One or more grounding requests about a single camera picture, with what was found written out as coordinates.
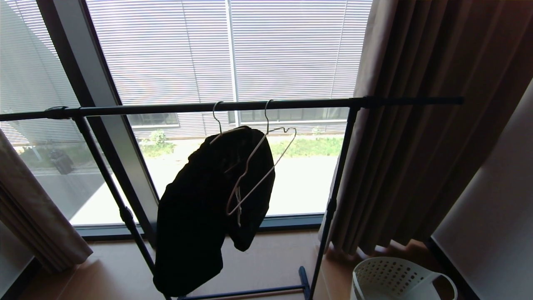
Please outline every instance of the laundry basket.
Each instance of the laundry basket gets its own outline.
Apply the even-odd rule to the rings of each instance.
[[[456,300],[457,288],[450,277],[444,274],[432,272],[401,258],[370,258],[353,270],[350,300],[441,299],[432,284],[439,276],[448,279]]]

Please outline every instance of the curtain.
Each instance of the curtain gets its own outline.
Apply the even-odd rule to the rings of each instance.
[[[336,250],[433,233],[533,77],[532,14],[531,1],[373,2],[355,96],[465,103],[358,112],[328,236]]]
[[[0,131],[0,220],[50,273],[84,262],[92,250]]]

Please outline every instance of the hanger hook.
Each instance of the hanger hook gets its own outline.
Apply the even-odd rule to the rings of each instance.
[[[219,103],[222,103],[222,102],[224,102],[224,101],[218,101],[217,103],[215,103],[215,105],[213,105],[213,118],[215,118],[215,120],[219,123],[220,134],[222,134],[222,125],[220,124],[219,119],[217,119],[216,116],[215,116],[215,107],[216,107]]]
[[[266,133],[268,134],[268,129],[269,129],[269,125],[270,125],[270,120],[268,119],[267,117],[267,106],[270,102],[274,101],[274,99],[270,99],[266,102],[266,105],[265,105],[265,119],[266,119]]]

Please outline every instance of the black garment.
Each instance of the black garment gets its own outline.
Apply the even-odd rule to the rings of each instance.
[[[235,247],[248,249],[269,208],[274,171],[242,204],[241,227],[237,212],[226,216],[225,208],[246,160],[263,133],[242,127],[208,137],[189,156],[189,163],[167,185],[157,215],[157,250],[154,284],[168,296],[186,295],[222,270],[220,248],[226,234]],[[273,167],[265,139],[252,156],[247,175],[240,182],[244,197]],[[236,205],[232,199],[232,210]]]

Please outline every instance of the clothes rack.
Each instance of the clothes rack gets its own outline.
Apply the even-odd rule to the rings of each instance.
[[[169,104],[169,105],[135,105],[135,106],[113,106],[113,107],[80,107],[68,108],[65,106],[52,107],[43,112],[25,112],[1,114],[0,121],[18,121],[29,119],[73,119],[83,138],[87,142],[87,146],[94,157],[94,160],[102,173],[102,176],[108,185],[115,202],[120,211],[120,217],[124,221],[128,230],[132,233],[133,239],[137,244],[146,264],[150,271],[154,272],[154,262],[150,257],[148,249],[144,244],[140,233],[137,231],[136,224],[133,220],[131,211],[126,207],[124,201],[120,197],[118,188],[113,182],[111,173],[106,167],[103,157],[100,155],[96,146],[86,117],[106,116],[106,115],[128,115],[128,114],[154,114],[154,113],[186,113],[186,112],[211,112],[213,109],[217,111],[226,110],[263,110],[267,101],[245,101],[245,102],[220,102],[216,104],[211,103],[193,103],[193,104]],[[329,108],[329,107],[348,107],[348,119],[346,122],[346,130],[344,132],[344,140],[341,147],[341,153],[338,159],[338,166],[336,168],[332,192],[325,212],[324,234],[320,241],[318,257],[314,274],[309,285],[307,274],[304,267],[300,267],[298,273],[300,275],[300,285],[275,287],[268,289],[238,291],[224,294],[212,294],[192,297],[179,297],[179,300],[200,300],[200,299],[215,299],[225,297],[236,297],[245,295],[267,294],[279,291],[301,290],[304,294],[305,300],[312,300],[314,291],[317,286],[318,274],[322,263],[322,257],[327,243],[327,233],[331,226],[333,214],[337,208],[337,193],[340,185],[341,175],[344,169],[344,163],[348,154],[348,145],[352,135],[353,125],[356,121],[357,111],[361,108],[376,108],[383,106],[395,105],[458,105],[463,103],[462,97],[418,97],[418,98],[380,98],[380,97],[362,97],[362,98],[345,98],[345,99],[318,99],[318,100],[291,100],[291,101],[271,101],[267,109],[289,109],[289,108]]]

